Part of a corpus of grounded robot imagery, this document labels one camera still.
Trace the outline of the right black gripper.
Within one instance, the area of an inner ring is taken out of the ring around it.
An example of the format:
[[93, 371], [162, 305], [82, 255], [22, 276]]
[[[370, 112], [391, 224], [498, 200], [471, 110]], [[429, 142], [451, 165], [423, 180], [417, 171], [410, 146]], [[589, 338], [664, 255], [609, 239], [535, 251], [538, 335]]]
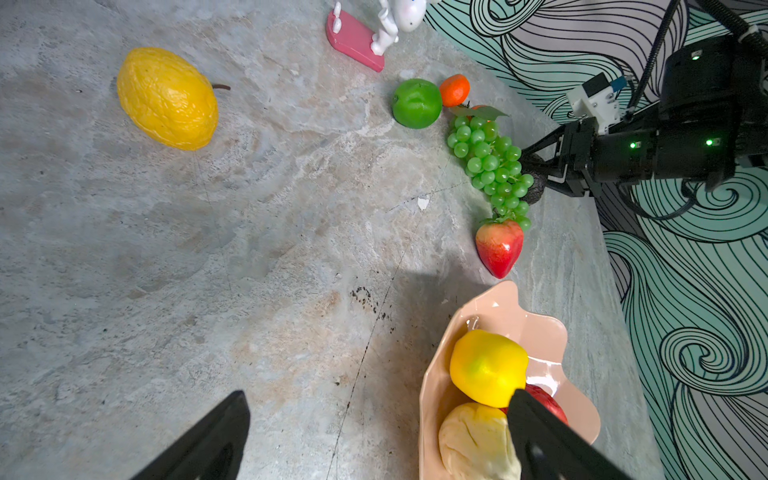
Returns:
[[522, 150], [523, 161], [556, 160], [554, 180], [523, 170], [533, 180], [527, 195], [543, 195], [549, 189], [570, 197], [598, 197], [605, 184], [634, 184], [653, 177], [658, 146], [655, 129], [599, 135], [596, 125], [594, 118], [559, 125]]

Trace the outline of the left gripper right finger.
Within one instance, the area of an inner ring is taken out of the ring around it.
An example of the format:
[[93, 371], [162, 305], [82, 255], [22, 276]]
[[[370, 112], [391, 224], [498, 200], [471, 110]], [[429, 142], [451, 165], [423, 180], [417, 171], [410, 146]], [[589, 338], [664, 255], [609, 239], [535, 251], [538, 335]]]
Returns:
[[507, 423], [523, 479], [630, 479], [525, 390], [512, 395]]

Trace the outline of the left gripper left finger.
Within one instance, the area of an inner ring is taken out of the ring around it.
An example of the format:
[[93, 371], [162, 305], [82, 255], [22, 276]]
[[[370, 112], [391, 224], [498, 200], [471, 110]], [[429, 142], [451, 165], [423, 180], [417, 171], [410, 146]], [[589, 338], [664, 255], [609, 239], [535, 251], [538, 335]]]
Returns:
[[236, 479], [250, 418], [245, 392], [233, 391], [133, 479]]

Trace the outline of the red fake apple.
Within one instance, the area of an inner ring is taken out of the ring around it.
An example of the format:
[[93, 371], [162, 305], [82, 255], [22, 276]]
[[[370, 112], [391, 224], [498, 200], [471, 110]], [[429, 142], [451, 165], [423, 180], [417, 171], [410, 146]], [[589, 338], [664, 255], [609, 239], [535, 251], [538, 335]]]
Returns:
[[[569, 424], [568, 418], [563, 408], [553, 398], [553, 396], [545, 391], [542, 387], [533, 384], [527, 384], [525, 386], [525, 391], [550, 414], [559, 419], [563, 424]], [[533, 411], [530, 409], [529, 405], [524, 405], [523, 407], [517, 405], [514, 408], [513, 417], [517, 422], [520, 422], [523, 418], [532, 418], [532, 413]]]

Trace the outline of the cream fake pear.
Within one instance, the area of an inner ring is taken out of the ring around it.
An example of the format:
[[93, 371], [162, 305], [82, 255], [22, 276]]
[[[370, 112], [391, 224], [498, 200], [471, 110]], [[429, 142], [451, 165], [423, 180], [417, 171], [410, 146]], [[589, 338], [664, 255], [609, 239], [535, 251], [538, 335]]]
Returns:
[[500, 409], [474, 402], [457, 406], [440, 426], [438, 446], [453, 479], [521, 478], [521, 463]]

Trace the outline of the yellow fake lemon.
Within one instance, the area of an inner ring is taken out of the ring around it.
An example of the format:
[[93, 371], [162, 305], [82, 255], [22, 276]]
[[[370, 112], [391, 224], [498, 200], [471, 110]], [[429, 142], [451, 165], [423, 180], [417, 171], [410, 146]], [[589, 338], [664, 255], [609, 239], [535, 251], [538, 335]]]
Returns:
[[449, 362], [453, 384], [473, 401], [507, 408], [526, 386], [529, 356], [515, 341], [485, 330], [472, 330], [454, 345]]

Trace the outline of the red fake strawberry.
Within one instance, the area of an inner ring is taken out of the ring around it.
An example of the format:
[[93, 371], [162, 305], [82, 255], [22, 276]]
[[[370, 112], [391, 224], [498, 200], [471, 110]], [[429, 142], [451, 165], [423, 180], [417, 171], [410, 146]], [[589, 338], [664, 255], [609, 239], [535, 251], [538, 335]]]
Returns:
[[504, 279], [517, 262], [524, 244], [524, 232], [513, 220], [490, 221], [475, 234], [478, 256], [497, 279]]

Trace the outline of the pink scalloped fruit bowl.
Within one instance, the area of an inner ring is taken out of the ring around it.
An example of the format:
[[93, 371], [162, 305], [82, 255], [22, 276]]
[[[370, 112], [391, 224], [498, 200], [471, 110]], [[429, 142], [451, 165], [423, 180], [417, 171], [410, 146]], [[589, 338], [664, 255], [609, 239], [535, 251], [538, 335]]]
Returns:
[[564, 411], [570, 428], [594, 443], [601, 419], [563, 370], [567, 343], [560, 320], [519, 305], [518, 287], [512, 281], [502, 281], [460, 307], [423, 377], [419, 477], [451, 477], [443, 466], [438, 433], [455, 407], [469, 401], [500, 407], [515, 387], [524, 384], [546, 391]]

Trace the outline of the green fake lime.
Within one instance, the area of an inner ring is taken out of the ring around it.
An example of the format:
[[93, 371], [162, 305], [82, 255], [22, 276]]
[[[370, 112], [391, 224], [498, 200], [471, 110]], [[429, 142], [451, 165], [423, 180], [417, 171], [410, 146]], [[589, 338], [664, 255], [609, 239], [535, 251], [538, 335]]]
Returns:
[[423, 129], [431, 126], [440, 117], [442, 109], [440, 90], [428, 80], [405, 80], [393, 94], [394, 119], [407, 128]]

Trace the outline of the small yellow fake pear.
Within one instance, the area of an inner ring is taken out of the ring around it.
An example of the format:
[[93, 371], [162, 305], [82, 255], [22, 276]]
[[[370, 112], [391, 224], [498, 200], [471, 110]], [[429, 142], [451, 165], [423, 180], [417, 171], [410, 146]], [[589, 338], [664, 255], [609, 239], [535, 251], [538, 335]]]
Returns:
[[179, 150], [207, 146], [218, 126], [213, 84], [179, 55], [141, 47], [125, 57], [116, 79], [120, 105], [133, 123], [153, 140]]

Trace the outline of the dark fake avocado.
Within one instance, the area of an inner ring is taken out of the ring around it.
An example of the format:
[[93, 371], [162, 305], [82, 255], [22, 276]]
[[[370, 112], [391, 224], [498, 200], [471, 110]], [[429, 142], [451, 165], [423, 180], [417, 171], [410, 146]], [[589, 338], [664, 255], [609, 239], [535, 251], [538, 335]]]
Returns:
[[538, 154], [531, 154], [525, 157], [521, 162], [522, 174], [529, 175], [533, 179], [533, 183], [528, 187], [528, 191], [523, 197], [523, 200], [529, 205], [534, 205], [541, 199], [547, 186], [548, 176], [532, 167], [533, 164], [542, 161], [543, 159]]

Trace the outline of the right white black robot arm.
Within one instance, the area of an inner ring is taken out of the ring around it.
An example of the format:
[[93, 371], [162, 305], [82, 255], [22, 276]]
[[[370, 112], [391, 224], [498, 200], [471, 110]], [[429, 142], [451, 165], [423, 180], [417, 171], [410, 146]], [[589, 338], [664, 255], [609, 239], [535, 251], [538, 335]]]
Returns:
[[522, 169], [535, 188], [598, 197], [604, 185], [615, 184], [635, 214], [650, 218], [629, 186], [678, 179], [685, 202], [663, 215], [670, 220], [697, 205], [698, 189], [715, 190], [738, 167], [766, 167], [766, 37], [720, 1], [700, 6], [727, 35], [672, 53], [658, 102], [638, 111], [678, 7], [671, 2], [640, 80], [598, 74], [582, 83], [567, 95], [575, 120], [522, 151]]

